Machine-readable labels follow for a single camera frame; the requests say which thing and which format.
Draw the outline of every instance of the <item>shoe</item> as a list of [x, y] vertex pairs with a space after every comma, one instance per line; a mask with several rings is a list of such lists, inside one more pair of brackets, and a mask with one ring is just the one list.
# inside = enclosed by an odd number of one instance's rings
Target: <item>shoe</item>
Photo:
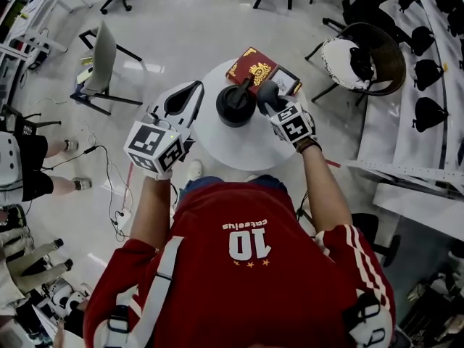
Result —
[[65, 265], [66, 265], [66, 271], [70, 271], [71, 268], [72, 268], [73, 265], [74, 265], [74, 262], [73, 262], [71, 259], [68, 259], [68, 260], [65, 262]]
[[187, 182], [195, 181], [203, 176], [203, 165], [199, 159], [195, 159], [190, 163], [187, 170]]
[[92, 187], [92, 181], [88, 178], [74, 178], [72, 181], [75, 184], [76, 191], [85, 191]]
[[65, 152], [73, 153], [79, 149], [78, 141], [70, 141], [69, 139], [65, 139], [65, 143], [66, 143]]
[[258, 178], [258, 176], [256, 174], [252, 174], [247, 179], [245, 179], [245, 183], [248, 183], [248, 182], [250, 182], [250, 181], [252, 181], [253, 179], [256, 179], [256, 178]]
[[63, 240], [61, 239], [57, 239], [55, 241], [53, 241], [55, 245], [57, 245], [57, 248], [60, 248], [62, 247], [65, 243], [63, 242]]

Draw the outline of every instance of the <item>person in black shorts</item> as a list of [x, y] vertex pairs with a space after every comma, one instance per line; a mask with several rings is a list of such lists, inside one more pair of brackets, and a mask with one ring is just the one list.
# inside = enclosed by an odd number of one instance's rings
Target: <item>person in black shorts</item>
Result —
[[[78, 142], [65, 140], [52, 144], [44, 136], [15, 137], [20, 150], [20, 177], [8, 186], [0, 186], [0, 206], [31, 201], [45, 194], [69, 194], [91, 188], [88, 178], [73, 178], [71, 181], [43, 173], [42, 165], [48, 157], [60, 152], [73, 153], [78, 150]], [[6, 220], [6, 213], [0, 212], [0, 222]]]

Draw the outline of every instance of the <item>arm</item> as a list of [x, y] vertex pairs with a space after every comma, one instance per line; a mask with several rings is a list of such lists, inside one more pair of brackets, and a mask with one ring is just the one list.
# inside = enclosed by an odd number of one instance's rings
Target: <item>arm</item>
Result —
[[155, 249], [163, 248], [169, 232], [169, 214], [170, 180], [156, 181], [145, 177], [130, 238]]
[[347, 201], [328, 168], [320, 148], [312, 145], [304, 149], [302, 155], [307, 193], [316, 231], [329, 231], [340, 224], [352, 225]]

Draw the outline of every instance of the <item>glove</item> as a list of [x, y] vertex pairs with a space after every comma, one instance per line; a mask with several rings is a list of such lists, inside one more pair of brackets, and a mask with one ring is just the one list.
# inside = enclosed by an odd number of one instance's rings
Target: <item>glove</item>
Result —
[[145, 176], [151, 179], [155, 179], [156, 181], [168, 181], [173, 176], [173, 171], [169, 170], [166, 173], [161, 174], [161, 173], [155, 173], [154, 171], [151, 171], [151, 170], [144, 169], [144, 174]]

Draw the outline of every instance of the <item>book cover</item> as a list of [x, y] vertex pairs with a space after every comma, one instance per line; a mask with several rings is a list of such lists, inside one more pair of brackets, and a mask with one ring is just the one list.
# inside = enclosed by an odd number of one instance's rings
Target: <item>book cover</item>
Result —
[[252, 47], [248, 48], [248, 50], [244, 52], [239, 59], [237, 59], [237, 62], [233, 64], [225, 76], [233, 83], [240, 85], [244, 82], [248, 75], [252, 73], [254, 75], [254, 83], [249, 90], [254, 94], [254, 96], [256, 96], [260, 86], [266, 80], [272, 80], [274, 75], [280, 75], [283, 71], [294, 79], [294, 85], [290, 84], [289, 86], [287, 84], [287, 86], [284, 87], [281, 81], [276, 81], [280, 88], [279, 95], [295, 95], [295, 93], [301, 88], [299, 79]]

